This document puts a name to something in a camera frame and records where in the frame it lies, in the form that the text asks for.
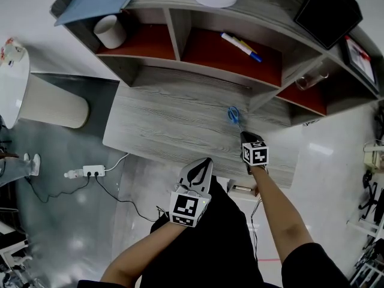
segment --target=electrical outlet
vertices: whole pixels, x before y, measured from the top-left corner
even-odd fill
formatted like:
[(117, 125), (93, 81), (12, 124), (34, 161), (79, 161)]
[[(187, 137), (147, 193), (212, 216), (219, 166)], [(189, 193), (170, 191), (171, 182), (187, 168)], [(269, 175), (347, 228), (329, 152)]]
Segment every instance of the electrical outlet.
[(95, 173), (98, 173), (98, 177), (103, 177), (106, 175), (104, 166), (83, 166), (84, 176), (88, 175), (88, 172), (91, 173), (91, 177), (95, 176)]

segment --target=forearm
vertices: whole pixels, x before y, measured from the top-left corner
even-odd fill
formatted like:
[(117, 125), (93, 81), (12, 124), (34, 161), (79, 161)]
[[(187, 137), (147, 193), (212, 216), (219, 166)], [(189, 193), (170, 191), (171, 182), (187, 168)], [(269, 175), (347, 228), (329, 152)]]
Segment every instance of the forearm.
[(136, 280), (150, 262), (185, 228), (174, 223), (166, 223), (121, 253), (106, 269), (101, 281), (134, 287)]
[(281, 262), (300, 245), (313, 242), (305, 224), (289, 199), (267, 172), (251, 168)]

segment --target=blue scissors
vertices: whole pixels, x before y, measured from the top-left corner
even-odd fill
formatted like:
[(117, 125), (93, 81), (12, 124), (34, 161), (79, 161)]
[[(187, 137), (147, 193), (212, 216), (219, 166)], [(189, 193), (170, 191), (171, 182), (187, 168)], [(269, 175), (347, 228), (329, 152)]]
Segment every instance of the blue scissors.
[(240, 113), (238, 108), (233, 106), (229, 107), (227, 113), (230, 121), (233, 122), (235, 125), (237, 125), (240, 129), (240, 132), (242, 132), (241, 126), (240, 126)]

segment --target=black sleeve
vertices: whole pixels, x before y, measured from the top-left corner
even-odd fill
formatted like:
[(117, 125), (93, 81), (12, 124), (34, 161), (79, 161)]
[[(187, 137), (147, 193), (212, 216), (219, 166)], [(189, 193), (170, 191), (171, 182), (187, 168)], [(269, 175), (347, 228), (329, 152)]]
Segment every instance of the black sleeve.
[(295, 249), (281, 269), (284, 288), (350, 287), (347, 278), (320, 244), (308, 243)]
[(102, 283), (100, 281), (81, 280), (78, 282), (77, 288), (125, 288), (125, 287), (119, 284)]

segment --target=black box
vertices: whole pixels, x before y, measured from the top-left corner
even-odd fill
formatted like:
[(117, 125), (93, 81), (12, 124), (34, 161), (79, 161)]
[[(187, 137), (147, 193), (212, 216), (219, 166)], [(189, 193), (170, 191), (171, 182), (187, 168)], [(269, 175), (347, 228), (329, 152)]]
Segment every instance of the black box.
[(327, 50), (361, 20), (355, 0), (305, 0), (295, 17), (295, 22)]

